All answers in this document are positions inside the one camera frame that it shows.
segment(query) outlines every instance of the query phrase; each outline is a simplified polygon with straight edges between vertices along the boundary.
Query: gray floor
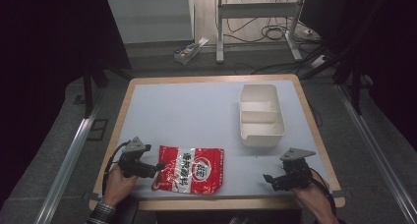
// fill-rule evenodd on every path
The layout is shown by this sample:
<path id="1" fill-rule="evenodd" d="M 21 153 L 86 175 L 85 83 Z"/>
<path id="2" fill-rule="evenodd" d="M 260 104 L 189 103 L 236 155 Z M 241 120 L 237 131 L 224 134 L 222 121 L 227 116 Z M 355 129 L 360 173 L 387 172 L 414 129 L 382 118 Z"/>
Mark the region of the gray floor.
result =
<path id="1" fill-rule="evenodd" d="M 141 48 L 143 47 L 128 46 L 128 52 L 141 53 L 138 51 Z M 164 48 L 170 49 L 169 45 L 154 46 L 148 57 L 130 54 L 133 69 L 127 72 L 142 78 L 248 75 L 254 71 L 252 68 L 259 69 L 293 61 L 285 45 L 240 45 L 227 47 L 223 65 L 216 65 L 212 48 L 206 48 L 184 66 L 176 63 L 172 58 L 172 51 L 165 52 Z M 268 70 L 278 74 L 297 73 L 294 65 Z M 332 83 L 331 73 L 332 69 L 302 81 L 302 86 L 315 113 L 330 161 L 346 198 L 345 206 L 338 209 L 339 218 L 348 223 L 407 223 Z M 89 134 L 92 140 L 87 140 L 84 144 L 52 223 L 83 223 L 90 213 L 88 203 L 92 198 L 91 191 L 128 86 L 123 78 L 109 71 L 106 71 L 106 75 L 110 83 L 104 90 L 96 119 L 108 120 L 107 128 L 102 140 L 94 140 L 98 138 L 97 132 Z M 66 101 L 60 115 L 26 174 L 5 202 L 0 212 L 0 223 L 34 222 L 83 119 L 85 106 L 74 104 L 78 95 L 84 95 L 82 80 L 68 85 Z M 417 165 L 416 152 L 374 104 L 366 89 L 361 92 L 361 107 L 363 117 L 380 142 L 391 166 L 416 200 L 417 175 L 413 172 Z M 152 213 L 142 213 L 141 218 L 138 222 L 143 224 L 153 220 Z M 304 219 L 305 223 L 312 221 L 308 213 L 305 213 Z"/>

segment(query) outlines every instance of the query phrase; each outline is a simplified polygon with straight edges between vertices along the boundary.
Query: white plastic container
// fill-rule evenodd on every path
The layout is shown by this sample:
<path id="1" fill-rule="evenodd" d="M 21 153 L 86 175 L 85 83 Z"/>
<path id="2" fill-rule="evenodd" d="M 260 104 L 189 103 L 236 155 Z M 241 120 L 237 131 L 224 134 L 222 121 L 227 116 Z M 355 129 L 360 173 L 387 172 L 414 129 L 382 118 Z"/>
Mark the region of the white plastic container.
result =
<path id="1" fill-rule="evenodd" d="M 241 141 L 247 146 L 273 147 L 285 125 L 273 84 L 245 84 L 239 97 Z"/>

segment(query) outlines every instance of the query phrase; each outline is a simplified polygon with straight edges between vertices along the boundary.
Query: human arm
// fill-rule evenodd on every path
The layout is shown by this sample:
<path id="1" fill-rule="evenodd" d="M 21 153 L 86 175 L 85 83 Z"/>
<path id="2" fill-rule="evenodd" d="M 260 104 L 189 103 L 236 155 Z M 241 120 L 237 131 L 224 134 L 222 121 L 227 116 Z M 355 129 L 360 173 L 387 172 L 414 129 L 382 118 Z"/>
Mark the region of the human arm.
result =
<path id="1" fill-rule="evenodd" d="M 328 187 L 328 183 L 322 180 L 316 171 L 312 170 L 312 173 L 316 181 L 322 183 L 326 188 Z M 291 191 L 297 196 L 301 204 L 313 213 L 319 224 L 339 223 L 331 210 L 328 198 L 317 185 L 310 183 L 307 188 L 293 188 Z"/>
<path id="2" fill-rule="evenodd" d="M 116 206 L 126 196 L 138 180 L 138 176 L 125 178 L 120 167 L 116 164 L 110 170 L 104 197 L 97 204 L 86 223 L 110 223 L 116 212 Z"/>

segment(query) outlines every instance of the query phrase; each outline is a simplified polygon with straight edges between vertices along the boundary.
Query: person's left hand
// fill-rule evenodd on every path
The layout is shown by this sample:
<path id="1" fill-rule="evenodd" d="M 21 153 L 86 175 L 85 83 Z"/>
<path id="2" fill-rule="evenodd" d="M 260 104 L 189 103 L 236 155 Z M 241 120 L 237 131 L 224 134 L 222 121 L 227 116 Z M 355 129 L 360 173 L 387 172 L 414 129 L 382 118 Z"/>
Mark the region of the person's left hand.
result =
<path id="1" fill-rule="evenodd" d="M 119 165 L 114 165 L 108 174 L 107 185 L 101 202 L 116 207 L 121 200 L 129 195 L 138 178 L 138 176 L 125 178 Z"/>

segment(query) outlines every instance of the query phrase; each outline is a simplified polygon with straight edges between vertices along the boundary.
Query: white metal stand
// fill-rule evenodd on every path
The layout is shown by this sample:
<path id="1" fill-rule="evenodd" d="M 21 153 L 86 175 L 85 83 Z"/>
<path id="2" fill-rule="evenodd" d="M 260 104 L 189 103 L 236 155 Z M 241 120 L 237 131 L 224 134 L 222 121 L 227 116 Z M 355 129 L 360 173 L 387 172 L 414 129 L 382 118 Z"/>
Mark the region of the white metal stand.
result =
<path id="1" fill-rule="evenodd" d="M 253 4 L 223 4 L 222 0 L 217 1 L 217 53 L 218 64 L 224 62 L 223 56 L 223 20 L 224 19 L 246 19 L 246 18 L 292 18 L 289 31 L 285 34 L 292 55 L 295 61 L 302 61 L 300 51 L 294 42 L 294 31 L 303 8 L 304 0 L 285 3 L 253 3 Z"/>

